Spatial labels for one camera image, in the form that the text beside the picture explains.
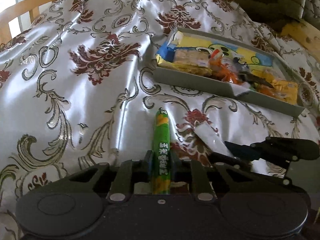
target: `metal screw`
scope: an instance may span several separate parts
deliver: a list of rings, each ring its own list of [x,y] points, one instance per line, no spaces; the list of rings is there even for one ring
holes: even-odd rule
[[[290,181],[288,179],[284,179],[282,181],[283,185],[289,185],[290,184]]]
[[[200,193],[198,199],[202,201],[210,201],[213,199],[213,196],[210,193]]]
[[[112,201],[123,201],[125,199],[125,195],[122,193],[114,193],[110,196]]]

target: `green wrapper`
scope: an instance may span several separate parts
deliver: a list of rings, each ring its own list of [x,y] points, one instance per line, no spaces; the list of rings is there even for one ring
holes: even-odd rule
[[[170,135],[168,113],[159,108],[156,113],[155,133],[153,137],[153,194],[170,193]]]

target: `bed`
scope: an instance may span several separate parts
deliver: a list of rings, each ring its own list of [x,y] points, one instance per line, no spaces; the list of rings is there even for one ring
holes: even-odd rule
[[[159,107],[170,117],[171,150],[205,166],[211,151],[194,133],[196,121],[238,144],[266,136],[319,141],[319,62],[292,38],[253,22],[232,0],[55,0],[43,13],[32,7],[10,16],[31,10],[30,29],[11,40],[1,28],[1,240],[22,236],[15,203],[28,191],[95,163],[143,158]],[[306,109],[292,118],[155,83],[155,52],[175,26],[272,53],[299,83]],[[262,159],[253,171],[285,173]]]

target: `blanket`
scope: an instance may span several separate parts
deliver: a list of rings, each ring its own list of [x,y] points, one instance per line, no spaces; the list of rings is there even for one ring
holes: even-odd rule
[[[305,111],[292,118],[155,83],[155,53],[174,27],[272,53],[299,84]],[[159,107],[170,118],[171,150],[205,166],[211,150],[194,133],[196,121],[238,144],[266,136],[319,140],[320,64],[230,0],[56,0],[0,51],[1,240],[22,236],[15,204],[30,190],[99,162],[143,158],[152,148]],[[262,159],[253,171],[285,173]]]

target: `wooden slat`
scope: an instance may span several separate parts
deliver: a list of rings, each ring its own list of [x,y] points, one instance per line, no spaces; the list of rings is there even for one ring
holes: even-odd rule
[[[33,8],[29,11],[30,22],[33,23],[34,20],[40,15],[39,7]]]
[[[33,10],[35,7],[46,4],[54,0],[24,0],[15,5],[10,6],[0,13],[0,28],[16,17]]]
[[[0,44],[7,44],[11,40],[11,32],[9,23],[4,24],[0,28]]]

